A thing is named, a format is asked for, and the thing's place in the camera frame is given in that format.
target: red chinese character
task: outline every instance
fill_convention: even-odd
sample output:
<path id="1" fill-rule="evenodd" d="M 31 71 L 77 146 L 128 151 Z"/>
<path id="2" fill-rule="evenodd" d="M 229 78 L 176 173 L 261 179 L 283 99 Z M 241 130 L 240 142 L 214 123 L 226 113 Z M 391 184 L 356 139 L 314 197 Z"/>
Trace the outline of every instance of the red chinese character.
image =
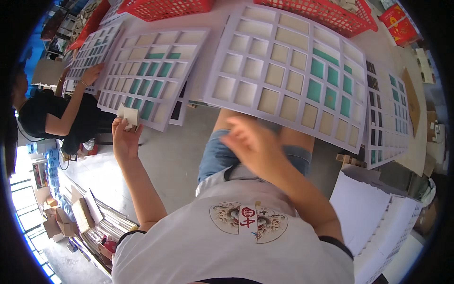
<path id="1" fill-rule="evenodd" d="M 247 218 L 245 222 L 246 222 L 246 224 L 240 223 L 240 226 L 247 226 L 249 228 L 249 224 L 254 223 L 255 220 Z"/>
<path id="2" fill-rule="evenodd" d="M 255 215 L 255 211 L 250 209 L 249 207 L 244 207 L 242 210 L 241 210 L 241 214 L 246 217 L 246 218 L 250 218 L 252 216 Z"/>

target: sleeve hem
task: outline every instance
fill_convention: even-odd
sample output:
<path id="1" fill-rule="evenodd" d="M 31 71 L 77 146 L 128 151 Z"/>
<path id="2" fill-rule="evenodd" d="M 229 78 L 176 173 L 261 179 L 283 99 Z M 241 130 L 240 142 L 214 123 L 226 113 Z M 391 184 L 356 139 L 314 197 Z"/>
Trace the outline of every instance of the sleeve hem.
<path id="1" fill-rule="evenodd" d="M 147 232 L 141 231 L 141 230 L 134 230 L 134 231 L 127 232 L 123 236 L 121 236 L 120 240 L 117 242 L 117 247 L 120 245 L 120 243 L 123 241 L 123 239 L 126 238 L 126 236 L 129 236 L 130 234 L 134 234 L 134 233 L 146 234 Z"/>
<path id="2" fill-rule="evenodd" d="M 340 248 L 343 252 L 345 252 L 348 256 L 350 256 L 351 260 L 353 260 L 353 254 L 351 253 L 351 251 L 345 245 L 343 245 L 338 239 L 335 239 L 330 236 L 319 236 L 318 239 L 322 242 L 335 245 L 336 247 Z"/>

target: black shirt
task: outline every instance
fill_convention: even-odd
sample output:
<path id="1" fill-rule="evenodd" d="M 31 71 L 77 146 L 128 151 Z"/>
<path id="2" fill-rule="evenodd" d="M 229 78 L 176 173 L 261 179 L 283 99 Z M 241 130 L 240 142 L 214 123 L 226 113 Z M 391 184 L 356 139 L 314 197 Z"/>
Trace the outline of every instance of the black shirt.
<path id="1" fill-rule="evenodd" d="M 19 111 L 19 122 L 25 132 L 36 138 L 64 139 L 66 153 L 75 154 L 80 143 L 92 138 L 98 127 L 98 118 L 101 110 L 97 108 L 97 100 L 90 94 L 84 93 L 74 123 L 67 136 L 58 136 L 46 133 L 46 116 L 54 115 L 61 119 L 69 100 L 56 97 L 52 90 L 37 92 L 28 99 Z"/>

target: printed graphic on t-shirt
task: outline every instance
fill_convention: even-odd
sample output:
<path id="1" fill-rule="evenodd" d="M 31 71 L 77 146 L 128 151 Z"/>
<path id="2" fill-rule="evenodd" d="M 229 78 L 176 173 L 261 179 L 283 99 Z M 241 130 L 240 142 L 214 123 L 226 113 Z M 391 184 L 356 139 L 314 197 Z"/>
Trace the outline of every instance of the printed graphic on t-shirt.
<path id="1" fill-rule="evenodd" d="M 286 215 L 259 205 L 223 202 L 210 208 L 213 223 L 229 234 L 250 235 L 256 244 L 279 238 L 288 227 Z"/>

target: red plastic basket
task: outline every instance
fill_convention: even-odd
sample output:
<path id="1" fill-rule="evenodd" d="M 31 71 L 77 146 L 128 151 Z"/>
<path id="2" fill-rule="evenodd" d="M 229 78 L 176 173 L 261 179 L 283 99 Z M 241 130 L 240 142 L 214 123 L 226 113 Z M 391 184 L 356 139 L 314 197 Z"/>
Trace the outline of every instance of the red plastic basket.
<path id="1" fill-rule="evenodd" d="M 344 37 L 353 37 L 369 29 L 378 31 L 378 26 L 370 14 L 370 8 L 364 0 L 356 0 L 356 6 L 359 8 L 356 14 L 328 0 L 254 0 L 254 3 L 309 18 Z"/>
<path id="2" fill-rule="evenodd" d="M 206 13 L 214 0 L 124 0 L 117 13 L 128 12 L 146 22 Z"/>

